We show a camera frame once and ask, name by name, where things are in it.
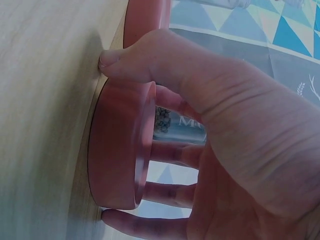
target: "pink plastic rim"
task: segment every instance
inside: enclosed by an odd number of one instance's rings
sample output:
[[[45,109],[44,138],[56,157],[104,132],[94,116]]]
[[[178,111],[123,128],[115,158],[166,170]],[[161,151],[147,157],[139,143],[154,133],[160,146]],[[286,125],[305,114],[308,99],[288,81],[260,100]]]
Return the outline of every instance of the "pink plastic rim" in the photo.
[[[168,28],[171,0],[129,0],[123,46]],[[156,85],[109,79],[97,101],[88,143],[88,178],[97,205],[132,210],[147,179],[155,120]]]

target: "wooden surface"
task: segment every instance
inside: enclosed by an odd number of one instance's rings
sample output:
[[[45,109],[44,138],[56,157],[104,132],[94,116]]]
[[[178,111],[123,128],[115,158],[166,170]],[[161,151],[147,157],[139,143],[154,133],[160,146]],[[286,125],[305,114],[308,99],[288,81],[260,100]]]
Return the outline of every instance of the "wooden surface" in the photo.
[[[127,4],[0,1],[1,240],[129,239],[99,221],[87,179],[98,56],[121,46]]]

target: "skin wrinkle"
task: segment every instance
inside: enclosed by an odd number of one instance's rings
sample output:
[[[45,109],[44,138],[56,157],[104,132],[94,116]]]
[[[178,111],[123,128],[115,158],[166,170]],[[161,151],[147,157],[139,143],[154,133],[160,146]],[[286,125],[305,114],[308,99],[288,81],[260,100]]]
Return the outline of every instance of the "skin wrinkle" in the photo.
[[[269,162],[270,159],[273,159],[273,160],[278,159],[279,156],[280,156],[283,152],[286,152],[288,149],[291,148],[290,146],[288,146],[288,147],[286,147],[285,149],[283,149],[283,148],[282,148],[282,147],[283,147],[283,143],[288,143],[289,140],[292,139],[292,135],[290,135],[290,134],[292,134],[292,130],[299,128],[299,126],[302,126],[302,125],[304,125],[304,124],[307,123],[307,122],[309,122],[309,119],[307,119],[307,120],[305,120],[305,121],[303,121],[303,122],[301,122],[301,123],[299,123],[299,124],[296,124],[296,125],[288,128],[288,129],[280,132],[280,133],[277,134],[274,138],[272,138],[272,140],[270,140],[269,142],[267,142],[263,147],[261,147],[261,148],[259,148],[259,149],[257,149],[257,150],[255,151],[255,152],[257,153],[256,155],[258,155],[258,156],[265,156],[265,157],[268,156],[268,157],[266,157],[267,160],[264,161],[264,162],[261,162],[261,165],[260,165],[260,166],[255,165],[254,168],[257,168],[257,169],[256,169],[256,174],[257,174],[257,175],[260,175],[261,172],[263,171],[263,169],[266,168],[268,165],[272,165],[272,162]],[[282,136],[288,135],[288,134],[289,134],[289,136],[284,137],[284,139],[283,139],[281,142],[277,141],[277,139],[281,138]],[[298,141],[298,142],[296,142],[296,143],[291,143],[290,145],[291,145],[292,147],[294,147],[294,146],[296,146],[297,144],[300,144],[300,143],[302,143],[302,142],[305,141],[305,140],[308,140],[308,139],[310,139],[310,138],[313,138],[313,137],[316,136],[316,135],[318,135],[318,134],[317,134],[317,133],[316,133],[316,134],[312,134],[312,135],[310,135],[310,136],[308,136],[308,137],[306,137],[306,138],[301,139],[300,141]]]
[[[256,176],[259,176],[259,179],[261,180],[265,180],[268,175],[271,175],[272,173],[274,173],[274,171],[276,171],[278,168],[280,168],[282,165],[287,164],[289,160],[293,159],[293,156],[296,154],[296,152],[290,152],[291,150],[295,150],[297,149],[297,146],[300,145],[301,143],[305,142],[306,140],[309,140],[310,138],[313,138],[315,136],[319,135],[319,133],[315,133],[312,136],[308,136],[306,138],[303,138],[297,142],[295,142],[294,144],[289,145],[288,147],[282,149],[278,154],[276,154],[275,156],[271,157],[271,161],[267,161],[265,164],[263,164],[261,167],[259,167],[256,171]],[[270,168],[268,168],[268,170],[264,169],[269,165],[274,165],[274,162],[277,162],[279,159],[282,161],[284,159],[284,157],[281,157],[283,154],[286,154],[287,156],[285,157],[287,160],[284,161],[283,163],[281,163],[278,167],[274,168],[272,171],[270,171]]]

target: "finger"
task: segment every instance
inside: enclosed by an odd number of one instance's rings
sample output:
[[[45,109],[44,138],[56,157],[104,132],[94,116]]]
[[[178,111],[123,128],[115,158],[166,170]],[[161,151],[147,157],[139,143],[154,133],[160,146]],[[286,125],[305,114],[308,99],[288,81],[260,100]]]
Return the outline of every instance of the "finger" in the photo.
[[[101,218],[108,226],[136,238],[147,240],[187,239],[187,218],[143,218],[118,210],[105,210]]]
[[[179,94],[164,86],[156,86],[156,105],[192,118],[202,123],[201,115],[197,113]]]
[[[147,182],[143,199],[178,208],[192,209],[196,184],[177,185]]]
[[[150,160],[199,169],[203,150],[204,146],[201,145],[154,140]]]
[[[115,64],[120,60],[121,56],[125,53],[125,51],[125,49],[104,50],[100,54],[99,68],[103,71],[104,68],[107,68]]]

